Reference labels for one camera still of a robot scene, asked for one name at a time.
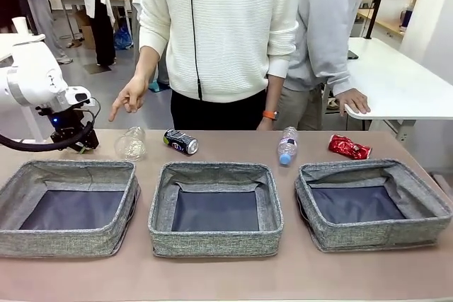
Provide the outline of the grey hoodie person's hand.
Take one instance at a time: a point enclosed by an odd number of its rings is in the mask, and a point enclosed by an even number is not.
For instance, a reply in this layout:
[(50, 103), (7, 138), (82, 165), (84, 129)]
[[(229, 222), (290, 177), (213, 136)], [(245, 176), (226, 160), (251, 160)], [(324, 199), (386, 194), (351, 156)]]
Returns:
[(339, 104), (340, 115), (345, 113), (345, 106), (348, 106), (354, 113), (367, 114), (371, 112), (368, 105), (367, 96), (358, 91), (356, 88), (351, 88), (336, 95), (336, 100)]

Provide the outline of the person's right hand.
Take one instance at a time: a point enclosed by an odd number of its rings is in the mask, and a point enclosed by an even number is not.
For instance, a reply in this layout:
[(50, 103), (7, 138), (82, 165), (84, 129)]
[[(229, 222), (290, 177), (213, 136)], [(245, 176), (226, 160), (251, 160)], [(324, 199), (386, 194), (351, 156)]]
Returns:
[(143, 105), (148, 86), (149, 79), (147, 77), (133, 76), (114, 100), (108, 121), (113, 122), (121, 108), (124, 108), (127, 113), (136, 113)]

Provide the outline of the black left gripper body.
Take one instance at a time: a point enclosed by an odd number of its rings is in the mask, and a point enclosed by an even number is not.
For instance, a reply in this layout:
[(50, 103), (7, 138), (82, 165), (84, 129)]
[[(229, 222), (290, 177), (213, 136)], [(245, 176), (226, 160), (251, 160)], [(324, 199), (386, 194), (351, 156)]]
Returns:
[(54, 143), (67, 141), (72, 137), (82, 133), (83, 136), (68, 148), (78, 144), (82, 146), (89, 146), (91, 150), (98, 147), (99, 141), (94, 131), (94, 123), (96, 115), (90, 110), (83, 109), (83, 106), (88, 105), (88, 101), (83, 101), (70, 106), (61, 112), (54, 112), (51, 108), (44, 108), (43, 106), (35, 107), (40, 116), (46, 116), (50, 121), (55, 131), (51, 134), (50, 138)]

